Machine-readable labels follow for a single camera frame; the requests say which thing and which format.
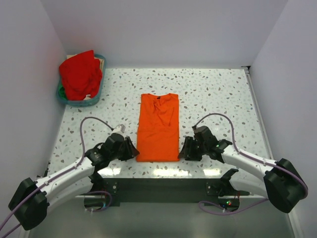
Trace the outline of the red t-shirt in basket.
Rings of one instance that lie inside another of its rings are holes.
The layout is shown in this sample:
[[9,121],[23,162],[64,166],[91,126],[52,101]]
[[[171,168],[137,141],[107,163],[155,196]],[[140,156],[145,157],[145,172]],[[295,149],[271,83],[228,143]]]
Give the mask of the red t-shirt in basket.
[[67,100],[83,101],[97,96],[103,74],[93,50],[66,59],[59,66],[59,73]]

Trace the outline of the green garment in basket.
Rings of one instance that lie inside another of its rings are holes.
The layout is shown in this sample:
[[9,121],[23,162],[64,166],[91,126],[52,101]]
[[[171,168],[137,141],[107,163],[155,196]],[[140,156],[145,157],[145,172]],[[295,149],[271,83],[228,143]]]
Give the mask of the green garment in basket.
[[65,88],[63,87],[63,85],[59,85],[58,86],[58,94],[63,100],[67,100],[67,96],[66,96],[66,93],[65,93]]

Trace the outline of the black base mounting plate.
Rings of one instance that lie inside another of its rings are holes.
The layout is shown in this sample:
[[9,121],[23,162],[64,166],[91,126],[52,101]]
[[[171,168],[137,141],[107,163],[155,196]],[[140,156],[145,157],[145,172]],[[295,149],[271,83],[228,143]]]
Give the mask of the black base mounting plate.
[[225,196],[249,195],[234,189],[220,178],[103,178],[90,191],[106,191],[112,206],[121,203],[197,203],[218,202]]

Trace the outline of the orange t-shirt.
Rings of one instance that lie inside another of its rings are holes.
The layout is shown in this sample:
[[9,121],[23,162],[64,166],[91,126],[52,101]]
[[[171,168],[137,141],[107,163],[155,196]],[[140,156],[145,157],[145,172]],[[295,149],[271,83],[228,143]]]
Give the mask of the orange t-shirt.
[[179,98],[177,94],[142,94],[136,161],[178,162]]

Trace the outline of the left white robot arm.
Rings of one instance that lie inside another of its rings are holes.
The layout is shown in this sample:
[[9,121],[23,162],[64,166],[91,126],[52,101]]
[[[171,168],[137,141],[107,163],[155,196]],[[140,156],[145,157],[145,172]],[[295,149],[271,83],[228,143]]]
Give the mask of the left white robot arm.
[[[127,161],[139,155],[130,137],[113,133],[104,143],[99,143],[84,153],[83,159],[75,161],[50,176],[32,180],[24,179],[18,186],[8,207],[24,230],[38,226],[48,211],[71,196],[90,192],[98,194],[103,188],[99,171],[111,161]],[[89,178],[82,190],[71,190],[77,181]]]

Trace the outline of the teal plastic basket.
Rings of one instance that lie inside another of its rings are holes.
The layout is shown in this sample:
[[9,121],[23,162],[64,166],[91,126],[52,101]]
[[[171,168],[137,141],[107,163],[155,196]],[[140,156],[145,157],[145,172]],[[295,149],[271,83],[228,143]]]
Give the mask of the teal plastic basket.
[[58,82],[58,85],[57,85],[57,88],[56,88],[56,91],[55,91],[55,96],[56,96],[56,99],[58,102],[60,102],[61,104],[64,104],[64,105],[70,105],[72,107],[88,107],[88,106],[93,106],[95,105],[101,98],[101,92],[102,92],[102,87],[103,87],[103,84],[104,84],[104,77],[105,77],[105,71],[104,71],[104,74],[102,74],[102,78],[101,78],[101,81],[100,81],[100,85],[99,85],[99,89],[98,89],[98,92],[96,94],[96,96],[94,97],[88,97],[88,99],[85,99],[85,100],[80,100],[80,101],[72,101],[72,100],[63,100],[59,94],[58,94],[58,86],[59,85],[62,85],[62,81],[61,81],[61,78]]

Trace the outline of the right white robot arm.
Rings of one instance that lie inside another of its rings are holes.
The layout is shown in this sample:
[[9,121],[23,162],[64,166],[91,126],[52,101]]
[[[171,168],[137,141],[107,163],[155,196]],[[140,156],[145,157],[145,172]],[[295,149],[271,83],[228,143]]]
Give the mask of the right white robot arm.
[[200,161],[204,155],[234,166],[221,178],[220,188],[227,195],[235,191],[256,194],[284,213],[292,211],[308,195],[306,183],[290,161],[269,160],[239,150],[226,139],[217,140],[208,127],[201,126],[194,128],[193,136],[185,138],[178,158]]

